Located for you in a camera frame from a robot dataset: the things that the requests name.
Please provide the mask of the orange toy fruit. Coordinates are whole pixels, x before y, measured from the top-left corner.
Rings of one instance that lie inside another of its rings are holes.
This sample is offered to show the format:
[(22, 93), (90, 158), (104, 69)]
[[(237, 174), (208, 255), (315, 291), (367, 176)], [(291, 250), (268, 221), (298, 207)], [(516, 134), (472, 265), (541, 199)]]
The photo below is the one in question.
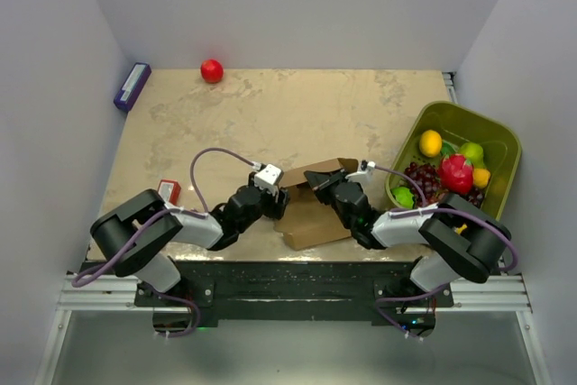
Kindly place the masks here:
[(440, 154), (443, 147), (443, 139), (437, 131), (424, 131), (419, 139), (420, 152), (427, 158), (434, 158)]

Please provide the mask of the yellow toy lemon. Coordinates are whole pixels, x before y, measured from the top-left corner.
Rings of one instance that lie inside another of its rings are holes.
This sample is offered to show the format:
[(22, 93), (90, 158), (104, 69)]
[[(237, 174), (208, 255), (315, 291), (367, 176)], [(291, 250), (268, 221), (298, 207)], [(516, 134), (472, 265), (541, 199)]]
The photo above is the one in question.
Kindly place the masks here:
[(484, 168), (475, 168), (473, 170), (473, 186), (478, 189), (485, 189), (490, 182), (490, 171)]

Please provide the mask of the green toy pear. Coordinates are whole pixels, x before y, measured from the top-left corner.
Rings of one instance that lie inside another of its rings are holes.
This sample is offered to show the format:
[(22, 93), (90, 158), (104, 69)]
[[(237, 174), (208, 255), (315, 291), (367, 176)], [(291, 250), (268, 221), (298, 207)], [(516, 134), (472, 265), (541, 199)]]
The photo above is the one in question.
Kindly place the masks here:
[(474, 167), (484, 167), (484, 150), (478, 143), (464, 143), (459, 148), (459, 153), (469, 160)]

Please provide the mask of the purple rectangular box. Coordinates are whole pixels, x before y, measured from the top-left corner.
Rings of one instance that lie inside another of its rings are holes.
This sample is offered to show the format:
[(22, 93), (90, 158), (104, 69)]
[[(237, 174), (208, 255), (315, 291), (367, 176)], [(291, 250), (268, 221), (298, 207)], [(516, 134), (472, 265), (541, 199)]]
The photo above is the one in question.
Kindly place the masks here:
[(121, 88), (114, 97), (114, 105), (124, 113), (129, 113), (144, 85), (151, 75), (151, 67), (147, 63), (136, 62)]

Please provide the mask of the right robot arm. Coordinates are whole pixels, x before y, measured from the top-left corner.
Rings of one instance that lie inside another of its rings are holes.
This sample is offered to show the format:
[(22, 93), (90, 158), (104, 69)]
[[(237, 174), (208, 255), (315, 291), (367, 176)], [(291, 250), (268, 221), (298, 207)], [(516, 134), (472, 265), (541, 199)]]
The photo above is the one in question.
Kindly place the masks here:
[(432, 205), (381, 212), (370, 204), (355, 179), (367, 173), (307, 170), (304, 175), (317, 200), (335, 211), (363, 248), (384, 250), (423, 243), (432, 250), (413, 262), (406, 277), (383, 290), (387, 299), (420, 307), (459, 278), (482, 284), (497, 268), (504, 251), (511, 252), (511, 266), (516, 266), (510, 231), (464, 198), (449, 193)]

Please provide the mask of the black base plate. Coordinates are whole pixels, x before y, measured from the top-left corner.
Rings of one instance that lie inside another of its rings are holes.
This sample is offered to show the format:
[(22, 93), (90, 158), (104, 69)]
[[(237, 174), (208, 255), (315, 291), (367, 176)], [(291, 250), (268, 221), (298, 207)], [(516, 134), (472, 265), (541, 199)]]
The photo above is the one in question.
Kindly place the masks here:
[(224, 320), (347, 321), (386, 325), (380, 304), (408, 277), (410, 263), (390, 261), (180, 261), (173, 296), (194, 301), (202, 326)]

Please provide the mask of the brown cardboard box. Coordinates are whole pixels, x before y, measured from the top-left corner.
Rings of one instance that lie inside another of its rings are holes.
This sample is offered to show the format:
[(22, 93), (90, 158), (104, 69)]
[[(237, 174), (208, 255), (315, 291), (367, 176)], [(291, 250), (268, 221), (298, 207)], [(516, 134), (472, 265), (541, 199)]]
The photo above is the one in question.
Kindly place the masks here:
[(305, 250), (350, 237), (337, 214), (330, 206), (320, 203), (307, 183), (304, 172), (328, 173), (345, 169), (355, 172), (356, 159), (336, 158), (302, 166), (283, 174), (280, 186), (288, 190), (289, 201), (284, 216), (274, 223), (274, 230), (282, 233), (285, 244), (295, 251)]

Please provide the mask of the bright green toy vegetable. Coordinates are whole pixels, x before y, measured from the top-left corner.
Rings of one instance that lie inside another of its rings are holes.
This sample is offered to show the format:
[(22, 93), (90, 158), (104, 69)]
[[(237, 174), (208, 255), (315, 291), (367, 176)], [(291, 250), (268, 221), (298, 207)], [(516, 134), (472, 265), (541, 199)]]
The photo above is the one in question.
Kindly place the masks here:
[(391, 190), (392, 196), (401, 208), (413, 209), (415, 206), (415, 196), (410, 188), (395, 187)]

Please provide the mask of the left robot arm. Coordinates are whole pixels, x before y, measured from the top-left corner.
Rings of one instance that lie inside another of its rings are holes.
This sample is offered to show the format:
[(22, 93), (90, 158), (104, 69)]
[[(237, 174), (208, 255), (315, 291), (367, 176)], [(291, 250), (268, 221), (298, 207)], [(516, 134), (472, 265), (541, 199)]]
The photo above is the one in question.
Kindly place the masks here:
[(165, 305), (176, 306), (185, 299), (187, 284), (175, 263), (162, 253), (168, 243), (221, 251), (261, 217), (281, 219), (288, 202), (285, 188), (271, 193), (242, 186), (227, 202), (202, 214), (173, 206), (158, 192), (146, 189), (97, 219), (90, 234), (105, 258), (114, 263), (116, 276), (135, 276), (152, 286)]

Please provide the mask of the red rectangular packet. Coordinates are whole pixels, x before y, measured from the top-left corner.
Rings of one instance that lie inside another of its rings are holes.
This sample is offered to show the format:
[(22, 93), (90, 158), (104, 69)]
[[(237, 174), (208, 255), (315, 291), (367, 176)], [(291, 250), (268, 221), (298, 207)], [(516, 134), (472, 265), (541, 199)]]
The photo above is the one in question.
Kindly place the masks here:
[(180, 184), (176, 180), (171, 179), (161, 179), (157, 187), (160, 197), (173, 205), (178, 203), (180, 191)]

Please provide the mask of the red apple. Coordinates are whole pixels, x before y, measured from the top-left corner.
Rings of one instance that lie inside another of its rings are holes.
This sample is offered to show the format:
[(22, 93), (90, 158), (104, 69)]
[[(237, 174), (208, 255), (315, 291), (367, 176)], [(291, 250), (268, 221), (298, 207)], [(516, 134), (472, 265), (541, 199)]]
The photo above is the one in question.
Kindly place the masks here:
[(216, 84), (224, 77), (224, 67), (218, 60), (204, 60), (200, 66), (200, 74), (206, 83)]

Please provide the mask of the olive green plastic basket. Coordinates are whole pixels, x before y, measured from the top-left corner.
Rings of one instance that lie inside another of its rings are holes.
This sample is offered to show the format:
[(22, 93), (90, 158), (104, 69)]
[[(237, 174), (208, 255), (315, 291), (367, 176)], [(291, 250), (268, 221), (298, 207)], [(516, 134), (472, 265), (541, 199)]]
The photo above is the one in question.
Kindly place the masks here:
[(417, 117), (384, 183), (390, 207), (416, 208), (461, 195), (499, 220), (521, 156), (517, 136), (503, 124), (448, 102)]

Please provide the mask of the dark red toy grapes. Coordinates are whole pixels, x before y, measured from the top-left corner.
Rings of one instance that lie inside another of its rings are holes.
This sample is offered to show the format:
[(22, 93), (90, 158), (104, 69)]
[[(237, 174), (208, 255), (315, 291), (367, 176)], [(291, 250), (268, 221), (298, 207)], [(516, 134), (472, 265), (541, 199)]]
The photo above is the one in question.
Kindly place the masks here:
[[(413, 192), (415, 196), (414, 208), (434, 204), (441, 200), (446, 194), (453, 193), (442, 186), (438, 169), (431, 163), (417, 164), (416, 162), (411, 162), (405, 168), (404, 174), (419, 186), (425, 196), (421, 197), (417, 188), (411, 182), (405, 180), (401, 183), (400, 187), (403, 186), (410, 188)], [(461, 195), (461, 197), (474, 206), (481, 208), (485, 199), (485, 190), (486, 188), (478, 189), (472, 185), (471, 190), (467, 194)]]

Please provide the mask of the pink dragon fruit toy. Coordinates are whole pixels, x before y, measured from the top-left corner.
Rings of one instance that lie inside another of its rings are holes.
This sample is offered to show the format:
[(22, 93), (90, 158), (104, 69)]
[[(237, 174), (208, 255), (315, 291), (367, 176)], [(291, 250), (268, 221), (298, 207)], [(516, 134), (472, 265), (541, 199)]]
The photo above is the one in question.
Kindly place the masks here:
[(458, 153), (442, 158), (438, 170), (442, 186), (460, 195), (465, 195), (471, 190), (472, 173), (471, 162)]

